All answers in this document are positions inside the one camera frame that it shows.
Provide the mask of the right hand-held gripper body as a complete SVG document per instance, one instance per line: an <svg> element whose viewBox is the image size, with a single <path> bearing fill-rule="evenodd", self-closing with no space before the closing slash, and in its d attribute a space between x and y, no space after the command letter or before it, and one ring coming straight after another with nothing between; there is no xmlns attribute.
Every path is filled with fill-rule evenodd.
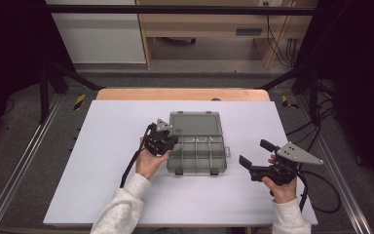
<svg viewBox="0 0 374 234"><path fill-rule="evenodd" d="M289 184L297 176L297 166L300 164L322 165L323 161L297 145L288 142L273 152L275 163L267 166L251 166L249 171L253 181L261 181L264 176L269 177L275 184Z"/></svg>

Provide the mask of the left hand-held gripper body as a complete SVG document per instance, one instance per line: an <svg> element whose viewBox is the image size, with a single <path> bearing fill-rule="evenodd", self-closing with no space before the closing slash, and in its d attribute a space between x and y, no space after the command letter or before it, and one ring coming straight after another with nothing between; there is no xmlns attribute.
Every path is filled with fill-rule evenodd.
<svg viewBox="0 0 374 234"><path fill-rule="evenodd" d="M168 137L172 136L171 128L172 125L162 119L158 119L156 123L147 127L144 146L152 155L163 155L167 150L174 148L174 145L168 142Z"/></svg>

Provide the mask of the clear grey compartment box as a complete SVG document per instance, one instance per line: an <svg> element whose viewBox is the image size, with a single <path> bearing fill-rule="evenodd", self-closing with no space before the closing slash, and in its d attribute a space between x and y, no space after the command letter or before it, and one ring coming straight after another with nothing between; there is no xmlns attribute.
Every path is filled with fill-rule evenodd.
<svg viewBox="0 0 374 234"><path fill-rule="evenodd" d="M182 152L171 152L167 161L169 173L177 176L218 176L227 170L225 146L218 112L171 112L171 133L179 136L176 145Z"/></svg>

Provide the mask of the person's right hand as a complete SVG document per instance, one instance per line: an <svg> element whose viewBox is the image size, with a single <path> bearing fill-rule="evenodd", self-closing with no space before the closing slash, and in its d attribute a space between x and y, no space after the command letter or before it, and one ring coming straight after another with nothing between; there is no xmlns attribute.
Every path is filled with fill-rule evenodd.
<svg viewBox="0 0 374 234"><path fill-rule="evenodd" d="M269 177L264 176L262 182L273 192L275 202L284 204L297 198L297 178L295 177L289 184L277 185Z"/></svg>

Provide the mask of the person's left hand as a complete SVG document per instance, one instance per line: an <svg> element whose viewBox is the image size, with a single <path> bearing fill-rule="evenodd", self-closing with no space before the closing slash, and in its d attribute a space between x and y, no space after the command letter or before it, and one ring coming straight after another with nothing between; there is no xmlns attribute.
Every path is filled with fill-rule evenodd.
<svg viewBox="0 0 374 234"><path fill-rule="evenodd" d="M154 156L144 146L143 137L140 139L141 150L136 159L135 172L145 178L151 178L169 156Z"/></svg>

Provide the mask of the wooden table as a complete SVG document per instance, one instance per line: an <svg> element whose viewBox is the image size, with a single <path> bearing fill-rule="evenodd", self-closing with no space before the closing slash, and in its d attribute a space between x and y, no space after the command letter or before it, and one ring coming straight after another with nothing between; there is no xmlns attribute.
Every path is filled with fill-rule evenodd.
<svg viewBox="0 0 374 234"><path fill-rule="evenodd" d="M270 101L268 93L256 89L117 88L102 89L96 100L222 100Z"/></svg>

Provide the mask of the yellow black striped tape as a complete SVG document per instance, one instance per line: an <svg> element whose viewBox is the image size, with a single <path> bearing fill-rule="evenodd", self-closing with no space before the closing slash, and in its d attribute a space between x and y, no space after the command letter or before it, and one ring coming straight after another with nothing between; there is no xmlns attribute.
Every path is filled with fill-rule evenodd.
<svg viewBox="0 0 374 234"><path fill-rule="evenodd" d="M290 103L287 100L286 96L281 96L281 103L282 103L283 107L289 107L289 108L292 108L292 109L299 109L299 105L298 104L294 104L294 103Z"/></svg>
<svg viewBox="0 0 374 234"><path fill-rule="evenodd" d="M86 95L85 94L79 94L77 99L76 99L76 102L74 104L74 107L73 107L73 110L79 110L84 99L85 99Z"/></svg>

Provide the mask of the white board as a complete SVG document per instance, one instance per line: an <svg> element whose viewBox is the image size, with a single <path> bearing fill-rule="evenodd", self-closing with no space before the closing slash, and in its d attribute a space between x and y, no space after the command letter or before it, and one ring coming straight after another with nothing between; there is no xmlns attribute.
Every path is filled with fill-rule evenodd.
<svg viewBox="0 0 374 234"><path fill-rule="evenodd" d="M112 101L92 102L44 221L48 225L92 224L111 201L146 127L172 111L215 111L230 149L227 170L219 176L176 176L160 167L144 197L141 227L243 227L275 219L272 197L251 180L239 163L255 165L270 154L266 139L287 138L271 101Z"/></svg>

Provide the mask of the black metal stand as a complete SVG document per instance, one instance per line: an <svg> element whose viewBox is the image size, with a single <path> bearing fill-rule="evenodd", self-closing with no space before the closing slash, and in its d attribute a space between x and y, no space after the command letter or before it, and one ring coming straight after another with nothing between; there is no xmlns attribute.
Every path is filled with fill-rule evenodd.
<svg viewBox="0 0 374 234"><path fill-rule="evenodd" d="M69 77L93 91L100 91L102 89L101 86L87 80L79 75L76 71L68 69L59 63L52 62L44 64L39 71L39 89L41 101L40 124L43 124L50 115L48 85L51 85L57 94L65 94L68 90L68 86L64 81L64 77Z"/></svg>
<svg viewBox="0 0 374 234"><path fill-rule="evenodd" d="M306 91L309 91L309 117L317 125L319 121L318 117L318 72L312 64L303 62L297 65L295 68L284 73L279 78L262 85L259 90L270 91L275 86L281 84L290 78L295 78L295 81L291 87L291 91L295 95L301 95Z"/></svg>

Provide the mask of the dark curtain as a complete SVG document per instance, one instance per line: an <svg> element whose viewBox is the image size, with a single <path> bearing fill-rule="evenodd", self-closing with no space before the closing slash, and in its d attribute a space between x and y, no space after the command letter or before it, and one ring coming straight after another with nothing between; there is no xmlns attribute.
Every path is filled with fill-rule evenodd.
<svg viewBox="0 0 374 234"><path fill-rule="evenodd" d="M0 0L0 119L11 94L39 82L45 59L73 68L53 16L24 9L46 4L45 0Z"/></svg>
<svg viewBox="0 0 374 234"><path fill-rule="evenodd" d="M324 51L318 77L335 84L336 106L356 152L374 171L374 0L318 0L299 61Z"/></svg>

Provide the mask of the white cabinet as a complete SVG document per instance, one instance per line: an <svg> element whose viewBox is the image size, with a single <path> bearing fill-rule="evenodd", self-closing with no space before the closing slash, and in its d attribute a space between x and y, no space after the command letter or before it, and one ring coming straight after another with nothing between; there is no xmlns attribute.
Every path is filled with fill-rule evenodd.
<svg viewBox="0 0 374 234"><path fill-rule="evenodd" d="M145 63L137 14L53 14L76 64Z"/></svg>

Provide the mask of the light wooden desk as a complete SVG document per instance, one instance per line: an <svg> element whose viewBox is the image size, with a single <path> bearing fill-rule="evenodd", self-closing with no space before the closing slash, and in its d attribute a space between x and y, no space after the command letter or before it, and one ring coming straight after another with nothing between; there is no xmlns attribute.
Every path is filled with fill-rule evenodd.
<svg viewBox="0 0 374 234"><path fill-rule="evenodd" d="M134 0L138 6L225 6L225 7L289 7L314 8L318 0ZM145 38L251 38L269 69L284 53L287 39L301 42L311 22L310 16L252 15L183 15L141 14L142 35ZM237 36L237 28L262 28L260 36Z"/></svg>

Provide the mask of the black horizontal bar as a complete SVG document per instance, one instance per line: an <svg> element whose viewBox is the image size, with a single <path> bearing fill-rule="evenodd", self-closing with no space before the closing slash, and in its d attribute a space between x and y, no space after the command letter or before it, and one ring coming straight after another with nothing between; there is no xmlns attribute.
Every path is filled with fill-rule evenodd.
<svg viewBox="0 0 374 234"><path fill-rule="evenodd" d="M184 15L271 15L313 16L316 8L210 7L210 6L131 6L131 5L47 5L50 13L68 14L184 14Z"/></svg>

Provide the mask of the aluminium floor rail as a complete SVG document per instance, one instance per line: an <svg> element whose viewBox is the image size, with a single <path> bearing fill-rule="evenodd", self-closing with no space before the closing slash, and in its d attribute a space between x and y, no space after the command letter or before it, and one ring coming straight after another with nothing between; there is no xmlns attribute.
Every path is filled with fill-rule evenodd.
<svg viewBox="0 0 374 234"><path fill-rule="evenodd" d="M43 122L38 125L32 139L27 144L4 189L0 193L0 221L11 204L29 165L33 161L36 152L47 133L48 128L51 126L62 99L63 95L54 95L54 99L50 105L49 114Z"/></svg>
<svg viewBox="0 0 374 234"><path fill-rule="evenodd" d="M308 104L307 98L297 97L297 100L300 103L302 112L305 117L313 120L313 117L310 117L310 111L308 110L308 107L310 107L310 105ZM318 121L324 119L324 117L321 117L322 115L329 114L332 111L327 110L328 108L332 108L332 105L330 103L331 100L328 97L326 100L319 100L318 103L313 104L313 112L318 116ZM314 140L314 143L317 145L319 152L322 154L322 159L328 170L332 183L339 193L343 210L347 214L348 219L355 231L355 234L373 234L368 220L365 217L361 207L359 206L353 190L344 177L341 168L337 165L334 155L332 154L330 147L322 134L322 130L324 130L323 124L321 124L320 130L315 130L314 128L317 136L317 139Z"/></svg>

